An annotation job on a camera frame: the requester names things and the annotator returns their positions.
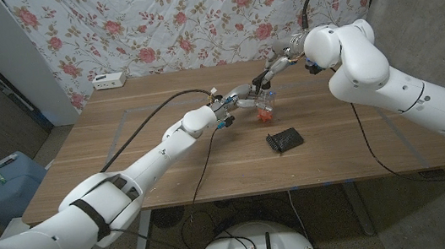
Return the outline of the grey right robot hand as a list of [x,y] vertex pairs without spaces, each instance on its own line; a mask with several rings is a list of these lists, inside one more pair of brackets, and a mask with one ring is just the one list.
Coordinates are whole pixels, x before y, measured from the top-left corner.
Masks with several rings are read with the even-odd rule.
[[264,64],[264,75],[261,80],[261,87],[268,89],[271,79],[278,73],[287,69],[305,57],[305,40],[308,33],[290,35],[284,39],[274,41],[271,48],[271,55]]

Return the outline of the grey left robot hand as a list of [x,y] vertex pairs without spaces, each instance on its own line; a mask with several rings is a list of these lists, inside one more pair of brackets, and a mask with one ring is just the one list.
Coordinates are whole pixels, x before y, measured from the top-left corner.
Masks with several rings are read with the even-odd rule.
[[215,100],[210,106],[217,119],[229,116],[235,109],[258,108],[272,111],[273,101],[270,89],[263,89],[256,84],[241,84],[235,87],[220,100]]

